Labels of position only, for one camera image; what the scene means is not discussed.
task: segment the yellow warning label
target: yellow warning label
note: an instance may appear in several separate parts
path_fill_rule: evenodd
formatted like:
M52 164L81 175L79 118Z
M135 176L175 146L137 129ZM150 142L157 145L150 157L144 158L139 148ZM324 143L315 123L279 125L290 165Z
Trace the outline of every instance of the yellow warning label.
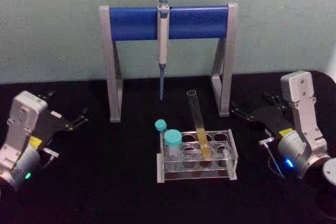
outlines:
M288 128L288 129L285 129L283 131L279 131L279 134L281 136L286 136L287 134L291 133L292 131L294 131L292 128Z
M42 140L37 138L37 137L34 137L34 136L30 136L30 139L29 139L29 144L34 147L35 149L37 149L40 144L42 143Z

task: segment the blue led light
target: blue led light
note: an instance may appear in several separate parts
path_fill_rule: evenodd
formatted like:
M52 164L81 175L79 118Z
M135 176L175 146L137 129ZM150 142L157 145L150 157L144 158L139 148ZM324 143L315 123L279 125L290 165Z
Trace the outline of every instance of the blue led light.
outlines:
M289 167L294 167L292 161L289 158L286 158L285 162Z

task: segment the teal cap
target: teal cap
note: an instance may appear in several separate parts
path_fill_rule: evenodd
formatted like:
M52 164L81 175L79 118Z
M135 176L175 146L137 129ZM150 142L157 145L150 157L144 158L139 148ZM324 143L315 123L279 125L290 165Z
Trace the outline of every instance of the teal cap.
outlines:
M163 119L159 119L155 122L155 128L158 131L164 131L167 128L167 124Z
M182 143L182 134L178 130L168 130L164 133L164 143L169 147L179 146Z

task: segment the test tube rack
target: test tube rack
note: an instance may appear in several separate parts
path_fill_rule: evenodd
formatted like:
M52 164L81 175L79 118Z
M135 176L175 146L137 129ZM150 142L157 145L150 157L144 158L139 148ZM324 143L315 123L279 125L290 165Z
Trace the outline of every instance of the test tube rack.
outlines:
M157 153L158 183L173 179L229 178L236 180L238 153L231 130L207 131L212 157L204 158L195 131L182 132L178 157L169 156L169 149L160 135Z

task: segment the pipette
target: pipette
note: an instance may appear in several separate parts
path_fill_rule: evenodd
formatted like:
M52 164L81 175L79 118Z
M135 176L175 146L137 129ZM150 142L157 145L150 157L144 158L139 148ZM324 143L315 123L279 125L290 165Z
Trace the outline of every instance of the pipette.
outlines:
M193 115L196 127L198 142L200 143L201 146L202 155L204 158L211 158L211 153L208 146L208 140L206 138L201 109L199 108L200 104L198 103L196 90L189 90L187 92L187 96L189 99L191 114Z
M160 67L160 100L163 100L163 81L164 68L167 62L167 48L169 39L169 11L168 0L159 0L157 6L158 21L157 21L157 43L158 43L158 59Z

